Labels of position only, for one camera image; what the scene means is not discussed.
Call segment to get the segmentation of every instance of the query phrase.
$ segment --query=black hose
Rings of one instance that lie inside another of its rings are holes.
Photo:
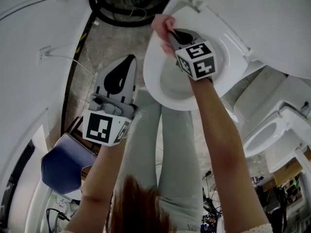
[[[136,9],[136,10],[128,10],[128,9],[122,9],[117,8],[111,4],[109,4],[106,0],[89,0],[89,5],[94,12],[94,14],[102,21],[118,26],[118,27],[141,27],[144,25],[150,24],[153,19],[155,18],[155,14],[161,13],[167,2],[169,0],[163,0],[161,3],[156,5],[153,8],[150,9]],[[111,19],[107,17],[104,13],[101,12],[101,9],[104,8],[107,11],[110,11],[114,14],[121,14],[126,16],[138,16],[138,17],[148,17],[146,19],[143,19],[141,21],[117,21],[114,19]]]
[[[92,9],[92,11],[94,12],[94,14],[102,21],[111,24],[113,26],[118,26],[118,27],[127,27],[127,28],[133,28],[133,27],[141,27],[141,26],[145,26],[148,25],[150,23],[152,23],[153,19],[155,18],[155,16],[149,17],[147,19],[144,19],[142,21],[129,21],[129,22],[125,22],[125,21],[117,21],[114,19],[111,19],[107,16],[105,16],[102,12],[101,12],[101,4],[100,2],[96,3],[96,0],[89,0],[89,5]]]

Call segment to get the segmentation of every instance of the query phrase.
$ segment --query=brown hair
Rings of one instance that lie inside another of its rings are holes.
[[[109,233],[175,232],[170,217],[159,206],[157,191],[143,189],[133,176],[127,176],[123,190],[115,195]]]

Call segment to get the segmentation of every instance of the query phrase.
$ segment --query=white toilet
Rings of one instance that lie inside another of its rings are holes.
[[[302,154],[306,145],[311,146],[310,110],[309,85],[264,68],[234,105],[245,156],[264,152],[271,173],[295,157],[311,175]]]
[[[265,64],[311,78],[310,11],[311,0],[171,0],[163,13],[176,18],[174,27],[197,31],[212,43],[219,63],[213,79],[221,97]],[[166,107],[197,109],[188,77],[160,45],[153,33],[144,62],[147,89]]]

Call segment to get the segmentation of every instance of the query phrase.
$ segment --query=leg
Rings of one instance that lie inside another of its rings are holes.
[[[191,112],[162,107],[163,163],[160,205],[178,230],[199,231],[203,213],[202,181]]]
[[[139,90],[135,99],[139,111],[134,118],[125,146],[116,190],[122,189],[127,175],[136,178],[143,188],[156,189],[156,133],[161,105],[146,90]]]

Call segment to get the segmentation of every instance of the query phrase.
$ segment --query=concrete floor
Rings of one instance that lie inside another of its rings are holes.
[[[80,116],[83,110],[88,108],[90,94],[93,93],[94,83],[100,71],[115,59],[126,54],[134,54],[138,60],[137,87],[144,87],[143,60],[152,30],[150,25],[140,28],[120,28],[96,20],[86,39],[79,62],[85,67],[77,65],[70,88],[69,102],[66,113],[65,129],[71,124],[76,116]],[[222,99],[224,103],[233,106],[243,90],[255,78],[258,73],[247,77],[236,84]],[[203,129],[198,111],[193,111],[195,146],[200,161],[202,177],[211,168],[210,157],[205,143]],[[162,125],[160,123],[156,149],[156,163],[162,161]],[[247,160],[250,175],[270,176],[266,167],[264,156],[256,156]],[[157,174],[160,174],[161,165],[157,166]],[[214,190],[214,179],[210,176],[208,181],[211,192]],[[207,191],[206,180],[203,187]]]

